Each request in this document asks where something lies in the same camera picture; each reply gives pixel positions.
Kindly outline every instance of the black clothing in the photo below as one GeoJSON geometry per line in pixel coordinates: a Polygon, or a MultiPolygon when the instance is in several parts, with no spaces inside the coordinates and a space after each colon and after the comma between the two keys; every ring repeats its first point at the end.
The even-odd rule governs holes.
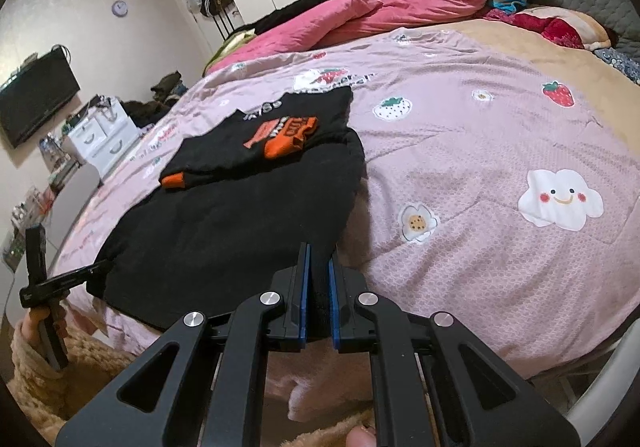
{"type": "Polygon", "coordinates": [[[264,34],[272,28],[275,28],[276,26],[280,26],[281,24],[292,20],[303,12],[311,10],[312,8],[324,3],[325,1],[328,0],[296,0],[286,7],[274,10],[271,14],[267,14],[254,23],[245,24],[236,28],[231,34],[229,34],[227,39],[233,34],[244,32],[245,30],[251,30],[252,28],[255,29],[254,34],[256,36],[260,36],[260,34],[264,34]]]}
{"type": "Polygon", "coordinates": [[[164,183],[184,173],[185,182],[156,189],[120,219],[97,258],[115,266],[87,291],[166,329],[190,311],[233,311],[294,265],[308,241],[311,307],[320,309],[308,316],[310,334],[326,336],[326,264],[364,170],[360,140],[346,126],[351,98],[350,87],[285,94],[186,139],[161,174],[164,183]],[[267,158],[271,143],[287,135],[299,146],[278,144],[267,158]]]}

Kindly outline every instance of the cabinet handle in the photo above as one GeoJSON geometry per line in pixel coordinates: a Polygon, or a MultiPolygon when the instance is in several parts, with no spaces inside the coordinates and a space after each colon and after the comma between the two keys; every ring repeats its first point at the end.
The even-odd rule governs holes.
{"type": "Polygon", "coordinates": [[[118,144],[117,144],[117,146],[115,148],[111,148],[109,150],[109,152],[111,154],[116,154],[116,153],[119,153],[121,149],[122,149],[122,140],[118,142],[118,144]]]}

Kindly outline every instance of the television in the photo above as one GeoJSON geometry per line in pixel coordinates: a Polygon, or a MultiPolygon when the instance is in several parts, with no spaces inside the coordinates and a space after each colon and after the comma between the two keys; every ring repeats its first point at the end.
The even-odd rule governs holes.
{"type": "Polygon", "coordinates": [[[61,47],[24,66],[0,86],[0,127],[16,148],[80,91],[61,47]]]}

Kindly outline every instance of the metal screw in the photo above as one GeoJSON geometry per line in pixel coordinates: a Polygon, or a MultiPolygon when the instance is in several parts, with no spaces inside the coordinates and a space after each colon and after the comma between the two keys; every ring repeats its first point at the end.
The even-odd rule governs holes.
{"type": "Polygon", "coordinates": [[[267,306],[277,304],[280,301],[280,294],[277,292],[265,292],[260,296],[260,302],[267,306]]]}
{"type": "Polygon", "coordinates": [[[371,292],[363,292],[358,296],[358,301],[364,306],[373,306],[378,302],[378,296],[371,292]]]}
{"type": "Polygon", "coordinates": [[[453,316],[447,312],[438,312],[433,316],[433,322],[443,328],[448,328],[453,324],[453,316]]]}
{"type": "Polygon", "coordinates": [[[184,316],[182,319],[189,328],[200,326],[204,322],[204,315],[200,312],[191,312],[184,316]]]}

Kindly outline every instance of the pink bed sheet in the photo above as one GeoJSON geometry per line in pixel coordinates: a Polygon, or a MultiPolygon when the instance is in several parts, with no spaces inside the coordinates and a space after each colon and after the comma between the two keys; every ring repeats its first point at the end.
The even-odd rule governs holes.
{"type": "Polygon", "coordinates": [[[330,0],[256,37],[207,75],[234,63],[277,53],[306,52],[401,26],[446,23],[472,16],[486,0],[330,0]]]}

